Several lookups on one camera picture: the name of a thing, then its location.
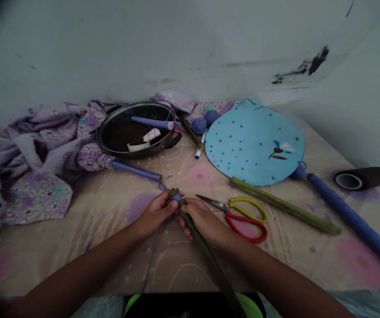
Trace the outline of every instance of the scissor blade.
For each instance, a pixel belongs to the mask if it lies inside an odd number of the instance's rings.
[[[221,210],[224,210],[224,211],[228,210],[228,208],[226,206],[224,206],[224,204],[222,202],[210,199],[208,197],[201,196],[199,194],[196,194],[196,197],[202,199],[203,201],[205,201],[207,203],[210,203],[211,205],[213,205],[213,206],[215,206],[215,207],[217,207],[217,208],[219,208]]]

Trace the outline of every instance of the purple floral fabric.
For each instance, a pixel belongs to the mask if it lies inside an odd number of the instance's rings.
[[[154,94],[150,99],[162,104],[166,103],[169,107],[174,106],[185,113],[190,113],[194,108],[193,99],[178,91],[161,91]]]
[[[62,219],[71,202],[81,147],[105,118],[95,103],[29,109],[0,129],[0,220],[26,224]]]
[[[77,162],[87,171],[100,171],[104,168],[112,169],[114,156],[102,153],[97,143],[86,144],[78,152]]]
[[[210,110],[216,110],[220,116],[228,110],[237,106],[240,102],[223,101],[223,102],[205,102],[194,107],[193,111],[187,116],[187,121],[193,122],[196,118],[204,117],[205,113]]]

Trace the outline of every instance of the hand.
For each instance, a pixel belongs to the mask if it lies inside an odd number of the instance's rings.
[[[205,240],[217,248],[226,245],[226,239],[233,235],[233,231],[221,222],[203,201],[194,198],[185,198],[184,201],[185,205],[181,207],[182,211],[191,216],[194,225]],[[187,235],[190,240],[193,240],[193,235],[186,226],[185,220],[181,215],[178,217],[185,235]]]
[[[170,198],[169,190],[163,191],[150,202],[144,212],[135,220],[133,225],[143,237],[155,233],[166,219],[171,219],[173,213],[177,212],[178,202],[173,200],[168,204]]]

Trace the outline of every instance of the marker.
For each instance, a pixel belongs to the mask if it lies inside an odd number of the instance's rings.
[[[200,140],[202,142],[202,144],[204,144],[204,138],[206,137],[206,133],[207,133],[207,129],[206,131],[203,133],[202,135],[202,139]],[[200,149],[197,149],[196,151],[196,155],[194,156],[194,158],[198,159],[200,158],[200,154],[202,153],[202,151]]]

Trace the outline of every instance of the floor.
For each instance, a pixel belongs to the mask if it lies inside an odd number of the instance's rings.
[[[380,318],[380,291],[331,292],[356,317]],[[274,307],[259,293],[267,312],[267,318],[281,317]],[[72,318],[118,318],[124,306],[122,296],[88,299]]]

